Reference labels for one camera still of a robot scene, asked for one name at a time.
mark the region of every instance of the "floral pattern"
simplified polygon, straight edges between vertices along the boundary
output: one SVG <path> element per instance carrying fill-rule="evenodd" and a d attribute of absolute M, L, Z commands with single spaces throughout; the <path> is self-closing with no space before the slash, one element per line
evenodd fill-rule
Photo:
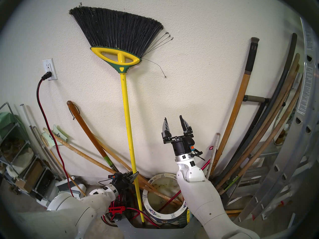
<path fill-rule="evenodd" d="M 170 177 L 172 179 L 177 180 L 176 175 L 174 175 L 174 174 L 171 174 L 171 173 L 160 173 L 160 174 L 152 177 L 148 182 L 151 184 L 151 183 L 155 182 L 156 180 L 158 180 L 160 178 L 164 178 L 164 177 Z M 144 207 L 148 211 L 148 213 L 150 213 L 152 219 L 155 219 L 156 221 L 158 221 L 160 223 L 170 223 L 170 222 L 175 221 L 185 211 L 185 209 L 187 209 L 187 204 L 184 201 L 184 203 L 180 207 L 180 209 L 178 209 L 174 213 L 171 213 L 171 214 L 158 213 L 158 212 L 154 211 L 152 209 L 152 207 L 149 205 L 148 199 L 147 199 L 147 194 L 148 194 L 148 191 L 144 190 L 143 191 L 143 196 L 142 196 L 143 197 Z"/>
<path fill-rule="evenodd" d="M 159 215 L 156 211 L 154 211 L 151 207 L 149 207 L 148 205 L 145 205 L 145 207 L 148 209 L 148 211 L 155 217 L 157 218 L 161 218 L 161 215 Z"/>

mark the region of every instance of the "broom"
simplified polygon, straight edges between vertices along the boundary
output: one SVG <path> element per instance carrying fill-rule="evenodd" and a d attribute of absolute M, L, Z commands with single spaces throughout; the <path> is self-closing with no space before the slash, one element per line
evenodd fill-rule
<path fill-rule="evenodd" d="M 160 47 L 159 44 L 163 41 L 165 44 L 167 38 L 164 38 L 164 40 L 162 38 L 167 33 L 160 38 L 162 40 L 159 44 L 156 43 L 160 39 L 150 46 L 163 29 L 162 24 L 154 19 L 110 9 L 82 7 L 81 5 L 71 9 L 69 13 L 81 27 L 93 53 L 105 60 L 120 74 L 129 153 L 133 173 L 136 173 L 126 72 L 130 67 L 140 63 L 143 55 Z M 103 53 L 117 55 L 117 61 L 107 58 Z M 138 207 L 142 211 L 138 181 L 136 180 L 134 184 Z"/>

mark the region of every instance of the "gray rubber grip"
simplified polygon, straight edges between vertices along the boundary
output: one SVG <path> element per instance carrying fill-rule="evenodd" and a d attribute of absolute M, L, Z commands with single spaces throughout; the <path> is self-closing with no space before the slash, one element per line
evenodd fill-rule
<path fill-rule="evenodd" d="M 245 100 L 248 102 L 258 102 L 258 103 L 265 102 L 264 97 L 257 97 L 257 96 L 250 96 L 250 95 L 245 95 Z"/>
<path fill-rule="evenodd" d="M 245 68 L 245 73 L 249 75 L 251 74 L 251 71 L 253 70 L 253 67 L 254 67 L 258 41 L 259 41 L 259 38 L 251 38 L 251 44 L 250 44 L 249 54 L 247 58 L 246 68 Z"/>
<path fill-rule="evenodd" d="M 289 52 L 288 52 L 288 56 L 287 56 L 287 60 L 285 64 L 285 69 L 287 70 L 290 69 L 291 63 L 293 62 L 293 56 L 295 54 L 296 44 L 297 44 L 297 34 L 293 33 L 291 36 L 290 48 L 289 48 Z"/>

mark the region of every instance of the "cardboard box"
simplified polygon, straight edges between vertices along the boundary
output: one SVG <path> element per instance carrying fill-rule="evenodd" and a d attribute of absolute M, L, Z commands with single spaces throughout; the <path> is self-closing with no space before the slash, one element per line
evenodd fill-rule
<path fill-rule="evenodd" d="M 29 170 L 26 180 L 23 181 L 21 179 L 17 179 L 16 186 L 28 193 L 32 191 L 32 188 L 34 187 L 36 181 L 42 174 L 44 168 L 42 167 L 41 163 L 36 160 L 34 164 L 31 166 L 31 169 Z"/>

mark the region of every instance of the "black bristles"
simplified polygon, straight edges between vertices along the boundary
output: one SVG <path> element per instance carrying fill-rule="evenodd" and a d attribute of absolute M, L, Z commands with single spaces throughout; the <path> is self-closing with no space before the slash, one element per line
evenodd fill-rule
<path fill-rule="evenodd" d="M 142 58 L 163 29 L 160 22 L 104 8 L 76 7 L 70 14 L 92 47 L 118 48 Z"/>

